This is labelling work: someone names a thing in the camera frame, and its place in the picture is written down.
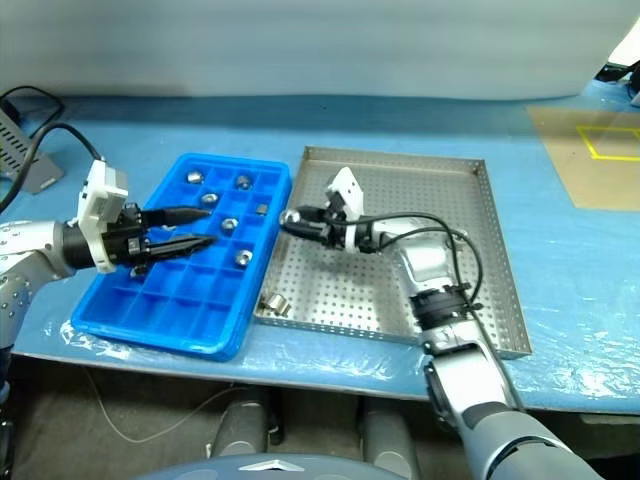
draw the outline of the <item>white cable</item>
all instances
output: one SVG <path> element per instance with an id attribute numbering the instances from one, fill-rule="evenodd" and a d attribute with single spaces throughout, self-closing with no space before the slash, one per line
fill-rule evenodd
<path id="1" fill-rule="evenodd" d="M 107 409 L 104 406 L 104 402 L 102 401 L 102 397 L 100 396 L 100 391 L 98 390 L 98 386 L 96 385 L 95 380 L 93 379 L 93 377 L 89 373 L 89 370 L 87 370 L 84 367 L 82 368 L 82 370 L 84 371 L 84 373 L 87 375 L 87 378 L 89 379 L 89 383 L 91 384 L 91 389 L 93 390 L 93 393 L 96 395 L 96 399 L 98 400 L 98 405 L 100 405 L 100 410 L 102 410 L 102 414 L 104 415 L 104 418 L 107 421 L 107 423 L 109 424 L 109 426 L 111 427 L 111 429 L 116 434 L 118 434 L 118 436 L 120 438 L 122 438 L 123 440 L 126 440 L 129 443 L 135 443 L 135 444 L 147 443 L 147 442 L 150 442 L 151 440 L 155 440 L 156 438 L 159 438 L 159 437 L 161 437 L 161 436 L 163 436 L 163 435 L 165 435 L 165 434 L 167 434 L 169 432 L 172 432 L 176 428 L 180 427 L 184 422 L 186 422 L 191 417 L 193 417 L 200 410 L 202 410 L 204 407 L 206 407 L 207 405 L 209 405 L 211 402 L 213 402 L 215 399 L 221 397 L 222 395 L 225 395 L 225 394 L 231 393 L 231 392 L 236 392 L 236 391 L 239 391 L 239 390 L 246 390 L 245 387 L 229 387 L 226 390 L 222 390 L 222 391 L 220 391 L 218 393 L 215 393 L 214 395 L 210 396 L 209 398 L 207 398 L 204 402 L 202 402 L 200 405 L 198 405 L 193 411 L 189 412 L 187 415 L 182 417 L 180 420 L 178 420 L 176 423 L 174 423 L 170 427 L 167 427 L 164 430 L 161 430 L 161 431 L 159 431 L 157 433 L 154 433 L 153 435 L 149 435 L 148 437 L 131 438 L 128 435 L 122 433 L 120 431 L 120 429 L 115 426 L 115 424 L 113 423 L 113 420 L 111 420 L 111 417 L 109 417 L 109 414 L 107 413 Z"/>

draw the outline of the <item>metal tray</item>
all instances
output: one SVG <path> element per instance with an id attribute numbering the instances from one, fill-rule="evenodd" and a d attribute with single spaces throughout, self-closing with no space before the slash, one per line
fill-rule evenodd
<path id="1" fill-rule="evenodd" d="M 531 353 L 531 345 L 502 238 L 483 160 L 307 147 L 289 206 L 322 205 L 324 189 L 342 166 L 353 170 L 368 215 L 417 210 L 444 218 L 476 243 L 485 270 L 478 312 L 505 358 Z M 463 279 L 473 284 L 470 251 L 460 254 Z M 261 321 L 342 335 L 417 341 L 418 328 L 384 255 L 331 251 L 280 234 L 262 284 L 261 298 L 284 296 L 287 317 L 262 308 Z"/>

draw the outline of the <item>blue plastic tray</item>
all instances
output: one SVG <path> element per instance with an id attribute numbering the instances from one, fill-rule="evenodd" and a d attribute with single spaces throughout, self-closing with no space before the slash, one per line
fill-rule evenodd
<path id="1" fill-rule="evenodd" d="M 204 175 L 201 185 L 187 182 L 193 170 Z M 249 177 L 249 190 L 235 188 L 239 175 Z M 205 193 L 216 193 L 218 203 L 209 218 L 173 231 L 154 228 L 149 238 L 159 242 L 200 233 L 218 240 L 189 258 L 154 265 L 143 278 L 130 278 L 125 268 L 99 275 L 75 309 L 72 325 L 95 335 L 228 360 L 244 338 L 290 190 L 289 169 L 282 163 L 183 155 L 146 208 L 207 208 L 200 203 Z M 268 205 L 266 215 L 256 213 L 261 204 Z M 231 236 L 220 229 L 225 218 L 238 220 Z M 244 249 L 253 257 L 241 268 L 234 259 Z"/>

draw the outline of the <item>yellow line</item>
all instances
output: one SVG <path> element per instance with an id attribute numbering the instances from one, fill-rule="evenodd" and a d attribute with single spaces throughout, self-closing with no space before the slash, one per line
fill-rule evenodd
<path id="1" fill-rule="evenodd" d="M 630 132 L 635 136 L 638 140 L 640 140 L 640 128 L 632 128 L 632 127 L 602 127 L 598 125 L 576 125 L 576 130 L 580 134 L 582 141 L 589 149 L 589 153 L 591 153 L 591 158 L 594 160 L 613 160 L 619 162 L 640 162 L 640 156 L 631 156 L 631 155 L 601 155 L 596 150 L 595 146 L 591 142 L 589 136 L 585 133 L 585 130 L 596 130 L 596 131 L 615 131 L 615 132 Z"/>
<path id="2" fill-rule="evenodd" d="M 640 162 L 640 157 L 631 157 L 626 155 L 598 155 L 593 157 L 594 160 L 615 160 L 618 162 Z"/>
<path id="3" fill-rule="evenodd" d="M 597 131 L 605 131 L 611 130 L 613 132 L 638 132 L 640 131 L 639 127 L 604 127 L 602 125 L 576 125 L 578 130 L 597 130 Z"/>
<path id="4" fill-rule="evenodd" d="M 580 137 L 582 138 L 582 141 L 584 142 L 584 144 L 589 149 L 589 153 L 591 153 L 591 158 L 597 160 L 598 151 L 591 144 L 591 140 L 589 140 L 589 137 L 587 137 L 587 134 L 584 133 L 584 131 L 582 129 L 583 129 L 583 127 L 581 125 L 576 126 L 576 130 L 578 130 L 578 133 L 580 134 Z"/>

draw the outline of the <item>black cable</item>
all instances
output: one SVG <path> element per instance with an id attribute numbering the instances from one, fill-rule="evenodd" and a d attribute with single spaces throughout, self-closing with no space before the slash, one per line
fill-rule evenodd
<path id="1" fill-rule="evenodd" d="M 476 298 L 478 298 L 478 293 L 480 292 L 480 287 L 482 285 L 482 280 L 484 279 L 484 268 L 482 266 L 482 258 L 480 257 L 480 252 L 478 251 L 478 247 L 476 247 L 476 245 L 471 241 L 471 239 L 467 235 L 465 235 L 464 233 L 462 233 L 459 230 L 456 230 L 455 228 L 450 228 L 450 230 L 451 230 L 451 233 L 453 233 L 453 235 L 458 237 L 460 240 L 462 240 L 463 242 L 465 242 L 469 246 L 469 248 L 471 249 L 471 252 L 473 252 L 473 256 L 475 257 L 475 260 L 476 260 L 476 265 L 477 265 L 477 269 L 478 269 L 478 277 L 476 279 L 476 284 L 475 284 L 475 286 L 473 288 L 473 292 L 471 293 L 471 297 L 469 297 L 469 303 L 473 304 L 476 301 Z M 381 243 L 376 251 L 381 252 L 385 248 L 389 247 L 390 245 L 393 245 L 394 243 L 402 240 L 403 238 L 407 238 L 407 237 L 410 237 L 410 236 L 413 236 L 413 235 L 417 235 L 419 233 L 444 232 L 444 231 L 445 230 L 442 227 L 416 228 L 415 230 L 411 230 L 409 232 L 402 233 L 400 235 L 397 235 L 397 236 L 387 240 L 384 243 Z"/>
<path id="2" fill-rule="evenodd" d="M 76 137 L 80 142 L 85 146 L 85 148 L 91 153 L 91 156 L 96 160 L 101 160 L 102 156 L 98 153 L 91 142 L 87 140 L 87 138 L 82 135 L 75 127 L 72 127 L 68 123 L 56 122 L 56 123 L 48 123 L 40 127 L 35 135 L 33 136 L 33 142 L 31 146 L 27 150 L 27 153 L 24 155 L 24 162 L 22 164 L 22 168 L 20 172 L 16 176 L 16 179 L 13 181 L 11 188 L 4 196 L 2 201 L 0 202 L 0 213 L 4 212 L 5 209 L 9 206 L 9 204 L 13 201 L 13 199 L 18 195 L 18 192 L 22 188 L 25 179 L 27 178 L 27 174 L 29 173 L 29 168 L 31 168 L 31 164 L 35 160 L 36 152 L 42 143 L 44 137 L 51 131 L 56 129 L 66 130 L 71 133 L 74 137 Z"/>
<path id="3" fill-rule="evenodd" d="M 449 239 L 450 245 L 451 245 L 451 252 L 452 252 L 452 257 L 453 257 L 453 265 L 454 265 L 454 271 L 456 274 L 456 281 L 458 282 L 459 285 L 462 285 L 462 281 L 460 278 L 460 268 L 458 265 L 458 251 L 456 249 L 456 244 L 455 244 L 455 240 L 453 238 L 454 235 L 454 230 L 451 229 L 449 227 L 449 225 L 447 225 L 447 223 L 442 220 L 440 217 L 437 217 L 435 215 L 431 215 L 429 213 L 422 213 L 422 212 L 399 212 L 399 213 L 390 213 L 387 215 L 376 215 L 373 217 L 366 217 L 363 219 L 358 219 L 358 220 L 335 220 L 332 219 L 330 217 L 325 218 L 325 221 L 329 224 L 333 224 L 335 226 L 342 226 L 342 227 L 348 227 L 348 226 L 352 226 L 352 225 L 367 225 L 367 224 L 372 224 L 374 222 L 380 222 L 383 220 L 391 220 L 394 218 L 426 218 L 429 220 L 432 220 L 438 224 L 440 224 L 442 226 L 442 231 L 444 231 L 447 234 L 447 237 Z M 417 230 L 422 230 L 422 229 L 416 229 L 416 230 L 412 230 L 410 232 L 406 232 L 406 234 L 402 234 L 404 235 L 404 237 L 402 238 L 406 238 L 409 235 L 415 235 L 417 233 Z M 464 234 L 462 234 L 462 232 L 458 232 L 457 230 L 455 230 L 455 232 L 457 232 L 460 235 L 460 238 L 469 240 Z M 386 248 L 386 246 L 389 246 L 389 244 L 393 243 L 393 241 L 398 241 L 400 240 L 399 237 L 401 237 L 402 235 L 398 235 L 392 239 L 390 239 L 388 242 L 386 242 L 385 246 L 381 245 L 379 248 Z M 467 245 L 469 245 L 469 247 L 472 249 L 472 251 L 474 251 L 474 255 L 477 255 L 477 258 L 480 259 L 480 255 L 479 252 L 477 251 L 477 249 L 475 249 L 475 245 L 473 245 L 473 243 L 469 243 L 466 242 Z M 464 296 L 467 305 L 469 305 L 469 307 L 471 307 L 471 305 L 473 304 L 473 302 L 471 301 L 471 299 L 469 297 L 467 297 L 465 292 L 462 292 L 462 295 Z M 496 359 L 496 363 L 498 365 L 498 368 L 500 369 L 500 375 L 502 376 L 502 378 L 504 379 L 505 383 L 507 384 L 507 387 L 509 388 L 510 392 L 511 392 L 511 396 L 513 397 L 513 401 L 516 404 L 516 408 L 517 410 L 524 412 L 524 405 L 522 403 L 522 400 L 520 399 L 520 395 L 518 394 L 517 390 L 515 389 L 515 386 L 513 385 L 513 382 L 511 381 L 511 377 L 509 377 L 509 374 L 507 373 L 507 370 L 504 366 L 504 363 L 502 362 L 502 359 L 498 356 L 495 347 L 493 346 L 493 343 L 491 342 L 491 339 L 489 338 L 489 335 L 487 334 L 486 330 L 484 329 L 484 325 L 482 324 L 482 322 L 480 321 L 480 318 L 478 317 L 478 314 L 475 312 L 475 310 L 473 310 L 473 308 L 470 308 L 469 311 L 471 312 L 471 316 L 474 318 L 474 320 L 476 322 L 478 322 L 480 331 L 482 332 L 482 336 L 484 337 L 485 343 L 487 344 L 487 348 L 489 349 L 489 351 L 491 352 L 491 354 L 493 355 L 493 357 Z"/>
<path id="4" fill-rule="evenodd" d="M 444 220 L 436 215 L 424 212 L 398 212 L 389 213 L 386 215 L 374 215 L 372 217 L 366 217 L 358 220 L 335 220 L 331 217 L 326 217 L 325 222 L 334 226 L 349 227 L 352 225 L 368 225 L 373 224 L 374 222 L 381 222 L 383 220 L 392 220 L 394 218 L 426 218 L 427 220 L 431 220 L 432 222 L 436 222 L 437 224 L 441 225 L 444 229 L 444 232 L 447 234 L 451 245 L 451 252 L 453 254 L 453 271 L 456 275 L 456 281 L 458 282 L 458 285 L 462 285 L 464 283 L 462 281 L 462 276 L 460 275 L 460 265 L 458 264 L 458 250 L 456 249 L 456 243 L 453 238 L 453 233 L 451 233 L 451 228 L 449 228 L 449 225 L 447 225 Z"/>
<path id="5" fill-rule="evenodd" d="M 59 118 L 64 113 L 65 105 L 64 105 L 64 102 L 62 101 L 62 99 L 60 97 L 58 97 L 57 95 L 54 95 L 53 93 L 49 93 L 46 90 L 42 90 L 41 88 L 34 87 L 32 85 L 19 85 L 17 87 L 10 88 L 9 90 L 7 90 L 6 92 L 4 92 L 4 93 L 2 93 L 0 95 L 0 103 L 2 102 L 2 100 L 7 98 L 9 95 L 11 95 L 12 93 L 17 92 L 19 90 L 34 90 L 34 91 L 44 95 L 45 97 L 50 98 L 51 100 L 56 102 L 56 104 L 58 105 L 56 110 L 51 115 L 49 115 L 49 117 L 47 117 L 47 119 L 44 122 L 42 122 L 40 124 L 40 126 L 38 128 L 36 128 L 36 130 L 31 135 L 29 135 L 29 138 L 33 138 L 35 136 L 36 132 L 42 126 L 46 125 L 49 122 L 54 121 L 55 119 Z"/>

